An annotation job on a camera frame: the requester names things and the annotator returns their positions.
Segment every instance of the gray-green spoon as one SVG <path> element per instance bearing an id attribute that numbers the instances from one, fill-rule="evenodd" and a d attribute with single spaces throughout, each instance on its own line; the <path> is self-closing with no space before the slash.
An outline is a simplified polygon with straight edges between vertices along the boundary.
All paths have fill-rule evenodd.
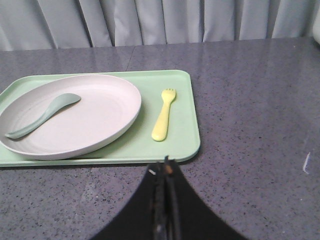
<path id="1" fill-rule="evenodd" d="M 45 121 L 51 118 L 60 109 L 70 104 L 75 104 L 80 100 L 81 100 L 81 97 L 73 93 L 61 94 L 52 100 L 52 102 L 49 104 L 45 112 L 36 121 L 17 131 L 6 133 L 5 136 L 10 139 L 21 138 L 31 133 L 32 131 L 36 130 L 38 127 L 40 127 Z"/>

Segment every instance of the gray curtain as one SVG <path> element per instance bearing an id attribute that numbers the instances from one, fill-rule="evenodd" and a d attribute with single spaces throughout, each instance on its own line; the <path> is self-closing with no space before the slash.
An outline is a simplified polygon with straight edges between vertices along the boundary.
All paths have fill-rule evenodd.
<path id="1" fill-rule="evenodd" d="M 320 0 L 0 0 L 0 51 L 312 36 Z"/>

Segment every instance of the spoon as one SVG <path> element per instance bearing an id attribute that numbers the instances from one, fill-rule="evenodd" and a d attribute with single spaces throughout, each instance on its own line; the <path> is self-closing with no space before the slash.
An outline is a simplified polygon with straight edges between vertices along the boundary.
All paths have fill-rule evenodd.
<path id="1" fill-rule="evenodd" d="M 167 137 L 170 105 L 176 98 L 176 94 L 176 90 L 172 88 L 165 89 L 161 93 L 163 106 L 151 133 L 153 140 L 157 142 L 163 141 Z"/>
<path id="2" fill-rule="evenodd" d="M 52 102 L 49 104 L 45 112 L 33 123 L 13 132 L 6 133 L 5 136 L 10 139 L 18 139 L 21 138 L 35 129 L 40 127 L 44 122 L 46 122 L 49 118 L 51 118 L 56 112 L 60 109 L 68 106 L 70 104 L 75 104 L 81 100 L 81 97 L 73 94 L 73 93 L 64 93 L 57 96 Z"/>

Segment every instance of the gray speckled countertop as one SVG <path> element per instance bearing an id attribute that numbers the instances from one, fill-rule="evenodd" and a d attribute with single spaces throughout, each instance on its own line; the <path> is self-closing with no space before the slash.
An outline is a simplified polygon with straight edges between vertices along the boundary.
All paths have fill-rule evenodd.
<path id="1" fill-rule="evenodd" d="M 168 69 L 191 76 L 201 147 L 180 167 L 203 201 L 250 240 L 320 239 L 320 46 L 310 37 L 0 52 L 0 92 L 29 75 Z M 0 168 L 0 239 L 89 239 L 145 169 Z"/>

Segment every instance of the fork handle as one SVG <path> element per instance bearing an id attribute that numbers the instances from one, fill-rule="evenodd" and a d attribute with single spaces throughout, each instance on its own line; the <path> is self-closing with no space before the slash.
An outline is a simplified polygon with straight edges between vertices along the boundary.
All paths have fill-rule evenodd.
<path id="1" fill-rule="evenodd" d="M 152 139 L 157 142 L 163 141 L 167 137 L 169 111 L 170 103 L 164 102 L 151 133 Z"/>

